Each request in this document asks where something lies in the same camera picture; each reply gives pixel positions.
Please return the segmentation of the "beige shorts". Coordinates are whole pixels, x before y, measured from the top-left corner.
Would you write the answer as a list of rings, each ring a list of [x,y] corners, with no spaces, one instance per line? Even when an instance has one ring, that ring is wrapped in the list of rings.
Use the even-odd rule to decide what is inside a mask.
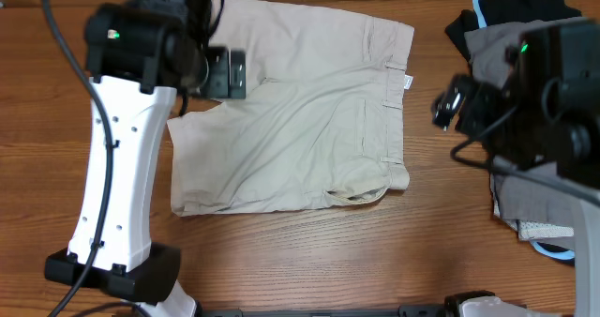
[[[215,6],[212,41],[245,52],[247,95],[169,121],[174,214],[369,204],[409,186],[410,25],[259,0]]]

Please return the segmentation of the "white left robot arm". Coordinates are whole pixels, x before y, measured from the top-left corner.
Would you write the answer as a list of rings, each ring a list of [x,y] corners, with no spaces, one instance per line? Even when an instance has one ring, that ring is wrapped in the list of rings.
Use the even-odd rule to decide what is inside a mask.
[[[199,316],[178,280],[181,251],[154,242],[150,206],[163,131],[193,98],[242,99],[246,55],[213,47],[225,0],[106,3],[88,19],[84,63],[73,70],[92,99],[81,214],[47,280],[71,294],[98,289],[141,316]]]

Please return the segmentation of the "light blue garment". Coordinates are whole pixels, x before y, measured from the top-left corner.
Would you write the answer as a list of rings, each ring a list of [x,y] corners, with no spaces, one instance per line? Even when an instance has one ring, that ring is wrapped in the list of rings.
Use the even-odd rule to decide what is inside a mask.
[[[486,19],[481,10],[481,7],[480,7],[480,0],[472,0],[472,7],[473,7],[473,11],[477,18],[478,27],[479,28],[487,27]]]

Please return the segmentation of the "grey garment on pile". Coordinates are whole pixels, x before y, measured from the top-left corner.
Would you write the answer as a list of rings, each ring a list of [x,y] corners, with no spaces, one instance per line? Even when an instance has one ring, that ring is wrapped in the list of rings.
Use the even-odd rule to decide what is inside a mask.
[[[510,67],[505,50],[519,44],[522,33],[554,24],[580,22],[580,17],[544,22],[510,22],[487,26],[465,34],[473,77],[496,87],[504,86]],[[547,243],[565,249],[575,247],[572,206],[578,199],[555,189],[514,176],[490,177],[494,215],[517,231],[521,241]]]

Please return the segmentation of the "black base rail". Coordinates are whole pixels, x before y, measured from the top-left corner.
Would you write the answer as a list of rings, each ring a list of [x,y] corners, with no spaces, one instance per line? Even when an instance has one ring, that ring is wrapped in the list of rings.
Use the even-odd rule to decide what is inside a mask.
[[[202,317],[445,317],[444,305],[403,305],[394,309],[204,310]]]

